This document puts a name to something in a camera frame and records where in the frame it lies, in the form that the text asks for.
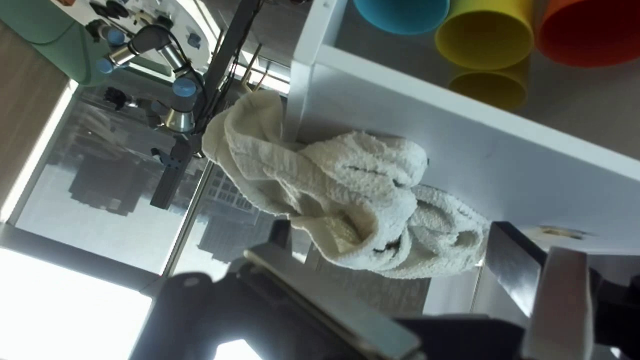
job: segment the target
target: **plastic cup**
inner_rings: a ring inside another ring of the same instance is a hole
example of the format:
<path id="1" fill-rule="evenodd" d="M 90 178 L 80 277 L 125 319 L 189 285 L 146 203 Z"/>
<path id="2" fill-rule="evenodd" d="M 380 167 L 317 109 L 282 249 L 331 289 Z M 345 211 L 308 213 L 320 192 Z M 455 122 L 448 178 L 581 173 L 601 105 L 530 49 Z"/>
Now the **plastic cup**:
<path id="1" fill-rule="evenodd" d="M 455 68 L 450 90 L 502 109 L 516 109 L 525 100 L 525 84 L 528 60 L 491 72 Z"/>
<path id="2" fill-rule="evenodd" d="M 450 7 L 450 0 L 353 0 L 353 4 L 366 21 L 398 35 L 436 29 Z"/>
<path id="3" fill-rule="evenodd" d="M 637 0 L 549 0 L 538 29 L 541 54 L 568 66 L 609 66 L 640 55 Z"/>
<path id="4" fill-rule="evenodd" d="M 437 51 L 474 69 L 508 68 L 533 48 L 533 0 L 451 0 L 450 15 L 436 32 Z"/>

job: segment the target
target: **white towel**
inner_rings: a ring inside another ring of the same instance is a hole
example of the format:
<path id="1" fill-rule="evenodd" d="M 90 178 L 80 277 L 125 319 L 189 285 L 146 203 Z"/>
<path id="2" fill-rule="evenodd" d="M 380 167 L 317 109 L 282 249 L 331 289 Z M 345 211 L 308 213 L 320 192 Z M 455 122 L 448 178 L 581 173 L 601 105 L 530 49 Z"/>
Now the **white towel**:
<path id="1" fill-rule="evenodd" d="M 278 94 L 247 94 L 210 122 L 201 149 L 255 207 L 305 229 L 325 259 L 427 277 L 482 258 L 486 220 L 417 186 L 427 164 L 417 143 L 364 132 L 284 143 L 282 117 Z"/>

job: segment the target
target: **shelf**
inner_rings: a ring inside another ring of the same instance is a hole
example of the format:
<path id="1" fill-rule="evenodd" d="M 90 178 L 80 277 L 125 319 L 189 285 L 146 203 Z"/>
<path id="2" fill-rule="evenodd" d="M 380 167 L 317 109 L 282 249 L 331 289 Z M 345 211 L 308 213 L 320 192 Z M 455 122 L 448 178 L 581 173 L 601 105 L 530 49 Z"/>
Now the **shelf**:
<path id="1" fill-rule="evenodd" d="M 640 64 L 573 69 L 533 54 L 520 113 L 445 90 L 448 76 L 429 35 L 386 35 L 345 0 L 314 1 L 292 64 L 284 136 L 401 136 L 429 153 L 426 184 L 490 220 L 581 229 L 584 240 L 568 246 L 588 252 L 640 252 L 640 161 L 543 125 L 634 125 Z"/>

